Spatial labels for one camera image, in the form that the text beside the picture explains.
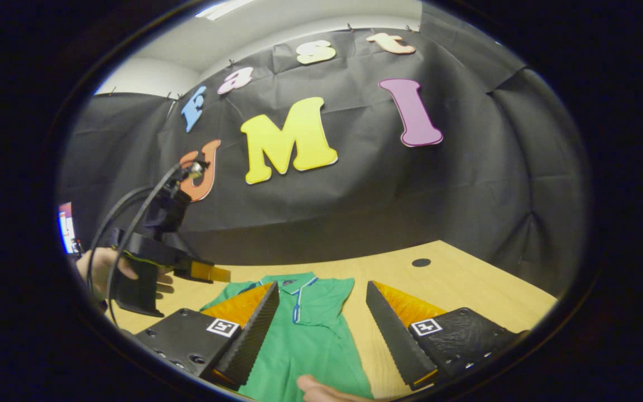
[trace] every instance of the black fabric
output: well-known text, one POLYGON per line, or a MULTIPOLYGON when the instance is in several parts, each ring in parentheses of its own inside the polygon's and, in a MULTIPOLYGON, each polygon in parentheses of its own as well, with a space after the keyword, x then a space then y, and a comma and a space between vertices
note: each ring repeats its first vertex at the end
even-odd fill
POLYGON ((185 132, 180 101, 99 95, 75 127, 61 176, 84 246, 108 208, 153 185, 187 152, 217 149, 211 193, 189 206, 168 237, 206 260, 277 265, 337 260, 443 240, 559 295, 572 280, 587 232, 587 176, 577 129, 547 84, 471 26, 424 12, 420 32, 355 30, 294 39, 205 79, 202 116, 185 132), (416 53, 365 40, 400 35, 416 53), (324 39, 337 55, 296 60, 299 44, 324 39), (220 96, 223 79, 255 70, 220 96), (442 143, 406 147, 382 79, 413 79, 442 143), (294 102, 321 97, 334 165, 247 185, 243 122, 266 114, 282 127, 294 102))

